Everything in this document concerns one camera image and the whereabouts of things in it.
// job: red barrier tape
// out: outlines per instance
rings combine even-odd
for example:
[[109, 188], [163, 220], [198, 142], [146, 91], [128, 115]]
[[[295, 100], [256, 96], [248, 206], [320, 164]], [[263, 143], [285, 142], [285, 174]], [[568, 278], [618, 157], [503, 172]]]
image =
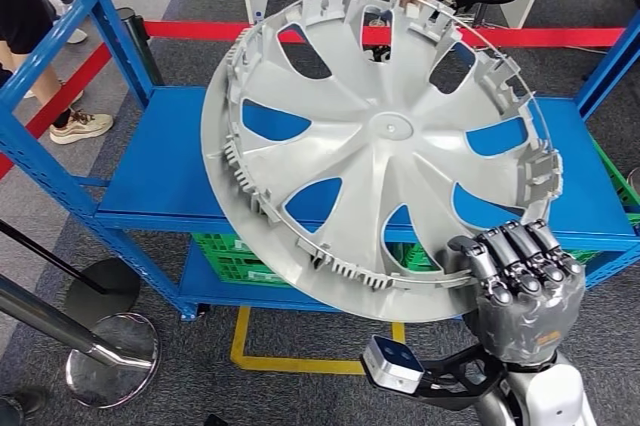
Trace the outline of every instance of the red barrier tape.
[[[60, 91], [55, 96], [49, 100], [31, 121], [26, 124], [26, 128], [34, 137], [39, 138], [43, 133], [47, 131], [49, 126], [56, 120], [60, 113], [68, 108], [69, 104], [75, 98], [85, 89], [102, 68], [103, 68], [109, 60], [111, 59], [111, 53], [106, 44], [103, 43], [89, 55], [86, 61], [78, 68], [72, 76], [69, 78]], [[11, 167], [12, 163], [9, 158], [4, 154], [0, 154], [0, 179], [2, 179]]]
[[[149, 36], [179, 39], [204, 39], [209, 41], [235, 41], [247, 23], [222, 23], [202, 21], [145, 21]], [[609, 47], [624, 28], [544, 28], [544, 29], [492, 29], [480, 28], [478, 33], [494, 46], [508, 48], [584, 48]], [[471, 46], [484, 44], [469, 31], [463, 31], [464, 40]], [[389, 44], [389, 28], [365, 27], [365, 44]], [[283, 42], [301, 42], [295, 33], [283, 33]]]
[[[226, 23], [208, 21], [145, 21], [149, 36], [200, 39], [209, 41], [235, 41], [238, 34], [248, 28], [248, 23]], [[491, 29], [480, 28], [481, 35], [494, 46], [512, 48], [562, 48], [562, 47], [609, 47], [615, 43], [624, 28], [549, 28], [549, 29]], [[484, 43], [469, 31], [463, 31], [464, 40], [471, 46], [484, 46]], [[281, 37], [285, 43], [301, 43], [303, 39], [290, 31]], [[363, 33], [365, 45], [389, 44], [389, 28], [365, 27]], [[87, 58], [64, 86], [51, 101], [41, 109], [26, 125], [27, 131], [39, 138], [61, 112], [66, 109], [80, 91], [85, 89], [111, 58], [104, 43]], [[13, 163], [0, 154], [0, 179], [13, 167]]]

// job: stanchion base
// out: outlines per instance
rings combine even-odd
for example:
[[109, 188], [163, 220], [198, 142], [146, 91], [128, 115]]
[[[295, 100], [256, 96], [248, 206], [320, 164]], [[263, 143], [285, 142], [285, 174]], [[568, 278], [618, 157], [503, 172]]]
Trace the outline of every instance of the stanchion base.
[[103, 318], [128, 311], [140, 294], [140, 276], [122, 259], [98, 261], [82, 273], [107, 290], [106, 294], [100, 294], [77, 279], [71, 283], [64, 310], [85, 328], [91, 329]]
[[116, 314], [99, 321], [91, 331], [119, 350], [151, 358], [151, 367], [109, 367], [74, 349], [66, 361], [66, 384], [81, 404], [99, 409], [124, 404], [144, 390], [158, 370], [160, 362], [158, 333], [143, 316]]

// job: robot finger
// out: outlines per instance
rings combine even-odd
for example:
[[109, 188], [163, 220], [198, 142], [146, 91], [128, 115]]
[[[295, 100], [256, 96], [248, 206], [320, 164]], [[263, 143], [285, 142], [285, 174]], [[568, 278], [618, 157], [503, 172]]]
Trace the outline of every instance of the robot finger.
[[500, 279], [513, 294], [537, 296], [542, 291], [540, 283], [509, 244], [504, 231], [492, 228], [478, 234], [476, 240], [487, 247], [496, 263]]
[[546, 221], [538, 219], [528, 224], [525, 229], [541, 249], [543, 256], [554, 262], [565, 274], [580, 275], [584, 271], [582, 264], [563, 251]]
[[547, 288], [556, 288], [565, 279], [555, 261], [543, 254], [531, 233], [517, 221], [509, 221], [500, 229], [513, 245], [520, 260]]

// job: metal pole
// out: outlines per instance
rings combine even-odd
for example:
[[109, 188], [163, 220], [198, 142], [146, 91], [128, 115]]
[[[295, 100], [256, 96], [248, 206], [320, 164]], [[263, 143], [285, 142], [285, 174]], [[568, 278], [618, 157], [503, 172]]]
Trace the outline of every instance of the metal pole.
[[36, 243], [35, 241], [33, 241], [32, 239], [28, 236], [25, 236], [24, 234], [18, 231], [17, 229], [10, 224], [5, 223], [2, 219], [0, 219], [0, 232], [8, 236], [13, 239], [14, 241], [21, 244], [25, 248], [29, 249], [29, 251], [32, 251], [42, 259], [48, 261], [57, 268], [60, 268], [64, 271], [65, 273], [69, 274], [69, 276], [72, 276], [78, 281], [81, 281], [85, 285], [93, 289], [94, 291], [96, 291], [100, 294], [107, 293], [106, 289], [96, 283], [95, 281], [91, 278], [88, 278], [87, 276], [81, 273], [80, 271], [78, 271], [77, 269], [65, 261], [63, 261], [62, 259], [54, 255], [54, 253], [51, 253], [51, 251], [48, 251], [43, 248], [42, 246], [40, 246], [39, 244]]
[[149, 47], [147, 41], [149, 41], [149, 37], [146, 34], [146, 30], [144, 29], [144, 21], [142, 19], [142, 16], [137, 15], [131, 8], [119, 8], [118, 9], [118, 15], [122, 20], [125, 27], [127, 28], [129, 36], [131, 37], [131, 41], [134, 42], [134, 46], [140, 54], [147, 74], [151, 78], [151, 82], [154, 86], [164, 86], [165, 81], [162, 79], [160, 69], [158, 68], [158, 64], [153, 58], [153, 53]]
[[116, 349], [2, 274], [0, 311], [106, 366], [148, 370], [152, 365], [152, 358], [137, 359]]

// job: blue upright post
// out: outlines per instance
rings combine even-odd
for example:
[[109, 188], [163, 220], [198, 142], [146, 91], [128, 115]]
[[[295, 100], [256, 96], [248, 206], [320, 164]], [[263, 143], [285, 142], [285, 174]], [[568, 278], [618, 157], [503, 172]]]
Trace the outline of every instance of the blue upright post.
[[91, 17], [138, 104], [146, 108], [153, 85], [113, 3], [98, 0], [91, 10]]
[[16, 119], [14, 107], [39, 76], [89, 10], [131, 90], [146, 106], [152, 85], [110, 0], [78, 0], [72, 12], [49, 31], [18, 71], [0, 89], [0, 151], [90, 229], [182, 313], [195, 319], [196, 305], [180, 299], [177, 286], [121, 230], [103, 226], [94, 215], [97, 204]]
[[640, 58], [640, 12], [636, 13], [575, 98], [584, 121], [593, 114], [629, 68]]

